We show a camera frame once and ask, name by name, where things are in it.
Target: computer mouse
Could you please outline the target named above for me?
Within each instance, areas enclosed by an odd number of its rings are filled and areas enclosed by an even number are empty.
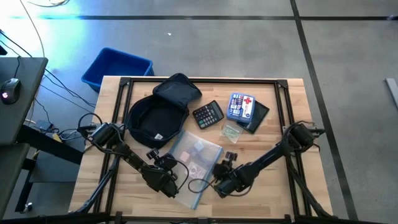
[[[1,101],[6,105],[11,105],[19,99],[21,90],[21,81],[17,78],[11,78],[5,81],[0,89]]]

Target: wooden table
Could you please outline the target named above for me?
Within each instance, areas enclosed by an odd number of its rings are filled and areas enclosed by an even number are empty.
[[[295,120],[311,121],[303,80],[287,80]],[[120,77],[104,77],[95,113],[105,122],[111,121],[119,81]],[[135,82],[131,106],[141,98],[151,95],[153,88],[158,84]],[[203,96],[189,103],[188,107],[191,112],[212,100],[216,100],[221,108],[226,108],[229,96],[233,91],[254,95],[258,102],[270,108],[270,112],[261,123],[256,134],[243,132],[236,144],[220,136],[221,127],[226,119],[204,130],[199,129],[192,116],[189,116],[184,123],[183,128],[187,131],[222,146],[224,154],[226,151],[237,152],[238,160],[234,163],[235,167],[257,159],[280,141],[279,115],[276,107],[275,91],[272,85],[225,83],[196,83],[195,85],[201,90]],[[118,116],[119,123],[122,118],[126,92],[127,90],[124,91],[121,101],[121,109]],[[139,154],[146,162],[153,163],[153,161],[149,162],[146,157],[146,153],[150,150],[148,147],[136,142],[128,132],[126,132],[125,138],[134,152]],[[173,143],[174,141],[171,140],[160,152],[167,152]],[[224,154],[221,155],[220,161],[224,159]],[[104,154],[96,149],[90,149],[83,156],[70,210],[76,210],[81,207],[97,186],[103,156]],[[318,149],[315,147],[309,149],[302,155],[302,160],[308,188],[323,208],[332,213]],[[105,211],[107,194],[108,188],[105,188],[101,211]],[[302,194],[298,191],[297,195],[301,214],[304,214]],[[123,212],[123,216],[132,217],[283,218],[285,214],[293,214],[287,169],[283,158],[271,164],[259,174],[252,190],[246,196],[220,198],[216,192],[208,189],[200,199],[196,210],[191,210],[174,199],[167,198],[164,194],[153,191],[146,186],[146,183],[136,170],[121,161],[111,213],[115,214],[117,211]]]

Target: black bag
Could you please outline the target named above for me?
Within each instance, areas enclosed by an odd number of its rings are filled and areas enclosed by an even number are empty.
[[[181,131],[189,115],[188,102],[201,97],[201,92],[188,77],[177,73],[152,93],[132,106],[127,128],[137,142],[160,149]]]

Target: blue box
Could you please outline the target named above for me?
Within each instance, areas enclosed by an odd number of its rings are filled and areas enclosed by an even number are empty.
[[[81,77],[94,91],[99,92],[105,75],[154,76],[152,61],[105,47]]]
[[[232,93],[229,98],[226,117],[234,121],[250,123],[253,118],[254,96],[245,93]]]

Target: concrete floor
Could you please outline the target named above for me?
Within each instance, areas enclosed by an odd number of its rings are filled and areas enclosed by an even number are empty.
[[[395,0],[296,2],[301,16],[398,14]],[[319,126],[323,124],[295,21],[44,19],[49,15],[293,16],[289,0],[71,0],[66,6],[55,8],[26,6],[35,15],[49,59],[47,68],[90,102],[95,102],[98,95],[80,77],[103,47],[111,47],[153,60],[155,74],[162,76],[182,72],[206,77],[303,78],[313,120]],[[8,7],[12,10],[5,12],[0,29],[28,52],[41,56],[29,20],[15,19],[24,16],[19,2],[10,1]],[[398,110],[383,80],[395,78],[398,82],[398,22],[302,24],[358,217],[394,223],[398,210]],[[42,84],[92,111],[47,79]],[[86,113],[44,88],[40,88],[37,99],[60,129],[75,128],[77,119]],[[37,119],[45,119],[39,107],[33,116],[33,120]],[[347,218],[326,137],[319,143],[333,212]],[[66,213],[72,192],[73,183],[40,184],[31,193],[36,205],[32,213],[13,213],[15,202],[10,202],[5,218]]]

